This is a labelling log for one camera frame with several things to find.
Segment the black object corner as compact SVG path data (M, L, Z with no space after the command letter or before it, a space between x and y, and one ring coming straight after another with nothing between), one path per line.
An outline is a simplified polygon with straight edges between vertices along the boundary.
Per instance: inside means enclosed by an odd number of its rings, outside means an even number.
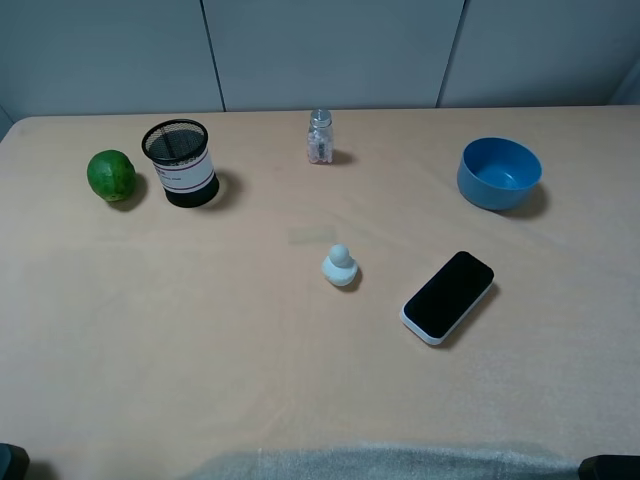
M29 455L23 448L0 444L0 480L23 480L29 464Z
M580 480L640 480L640 457L593 456L581 462L578 477Z

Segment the clear bottle with silver cap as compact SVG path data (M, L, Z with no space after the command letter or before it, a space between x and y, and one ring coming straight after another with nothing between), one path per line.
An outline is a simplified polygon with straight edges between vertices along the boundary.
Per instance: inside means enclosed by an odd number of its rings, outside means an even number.
M334 152L332 115L329 110L311 112L307 133L307 154L312 164L331 164Z

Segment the grey cloth at table edge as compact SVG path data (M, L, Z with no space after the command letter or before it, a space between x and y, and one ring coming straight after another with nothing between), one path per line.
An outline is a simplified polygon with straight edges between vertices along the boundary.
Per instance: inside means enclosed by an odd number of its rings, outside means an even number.
M577 479L579 463L533 444L361 443L214 456L186 479Z

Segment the black object bottom left corner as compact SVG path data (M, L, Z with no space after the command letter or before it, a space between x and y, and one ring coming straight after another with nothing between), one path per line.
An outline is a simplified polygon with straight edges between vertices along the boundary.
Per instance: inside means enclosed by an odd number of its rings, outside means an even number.
M0 480L23 480L29 464L29 455L23 448L0 444Z

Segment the black phone white case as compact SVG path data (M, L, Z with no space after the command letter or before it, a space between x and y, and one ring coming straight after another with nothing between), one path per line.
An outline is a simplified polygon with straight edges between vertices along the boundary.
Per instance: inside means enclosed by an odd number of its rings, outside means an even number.
M424 343L440 345L480 303L494 278L488 265L459 251L403 305L400 319Z

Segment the white duck figurine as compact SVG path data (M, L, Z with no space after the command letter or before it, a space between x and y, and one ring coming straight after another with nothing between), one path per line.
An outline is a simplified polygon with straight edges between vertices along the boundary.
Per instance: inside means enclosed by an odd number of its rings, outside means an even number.
M333 245L322 263L325 279L336 287L346 287L355 279L359 267L343 244Z

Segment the green lime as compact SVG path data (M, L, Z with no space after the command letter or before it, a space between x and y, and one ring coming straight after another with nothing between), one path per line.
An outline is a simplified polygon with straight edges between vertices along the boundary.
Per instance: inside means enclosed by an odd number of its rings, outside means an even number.
M136 188L136 171L129 158L118 150L95 154L87 165L87 181L93 192L106 202L123 201Z

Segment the black mesh pencil holder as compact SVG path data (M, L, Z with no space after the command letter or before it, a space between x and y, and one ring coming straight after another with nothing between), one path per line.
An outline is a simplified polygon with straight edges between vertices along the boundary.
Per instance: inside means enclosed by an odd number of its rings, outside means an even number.
M167 200L180 208L200 207L215 198L219 180L199 122L172 119L151 128L141 148L152 162Z

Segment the black object bottom right corner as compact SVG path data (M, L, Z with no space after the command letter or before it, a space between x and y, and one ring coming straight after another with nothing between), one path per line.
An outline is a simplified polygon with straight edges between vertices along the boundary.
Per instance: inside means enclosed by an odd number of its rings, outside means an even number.
M640 480L640 457L593 456L581 462L578 477L580 480Z

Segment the blue bowl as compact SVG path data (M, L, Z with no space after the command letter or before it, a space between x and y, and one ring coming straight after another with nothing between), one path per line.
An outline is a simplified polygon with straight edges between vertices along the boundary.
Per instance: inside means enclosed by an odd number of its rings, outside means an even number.
M506 211L525 203L542 173L538 157L527 147L505 138L485 137L464 148L457 186L471 204Z

